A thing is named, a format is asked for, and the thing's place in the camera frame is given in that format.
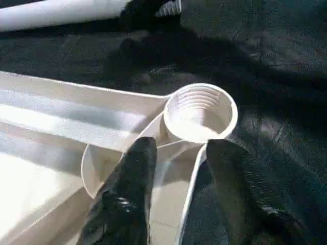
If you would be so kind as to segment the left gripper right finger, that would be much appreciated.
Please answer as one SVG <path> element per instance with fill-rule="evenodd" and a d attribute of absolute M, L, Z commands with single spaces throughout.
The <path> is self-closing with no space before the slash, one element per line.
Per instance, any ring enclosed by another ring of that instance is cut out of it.
<path fill-rule="evenodd" d="M 282 202 L 258 159 L 227 139 L 210 139 L 206 158 L 230 244 L 309 244 L 306 227 Z"/>

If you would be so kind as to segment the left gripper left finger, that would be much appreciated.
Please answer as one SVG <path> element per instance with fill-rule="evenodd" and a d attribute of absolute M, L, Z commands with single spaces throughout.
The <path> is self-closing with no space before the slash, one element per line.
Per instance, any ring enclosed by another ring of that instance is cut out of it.
<path fill-rule="evenodd" d="M 98 191 L 78 244 L 150 244 L 157 162 L 153 137 L 138 138 Z"/>

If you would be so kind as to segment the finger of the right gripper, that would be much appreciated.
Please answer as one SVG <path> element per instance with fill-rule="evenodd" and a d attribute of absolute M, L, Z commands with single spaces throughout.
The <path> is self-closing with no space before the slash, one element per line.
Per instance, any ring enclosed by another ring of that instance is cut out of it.
<path fill-rule="evenodd" d="M 120 26 L 124 30 L 132 30 L 140 24 L 150 21 L 167 2 L 164 0 L 133 0 L 127 2 L 120 13 Z"/>

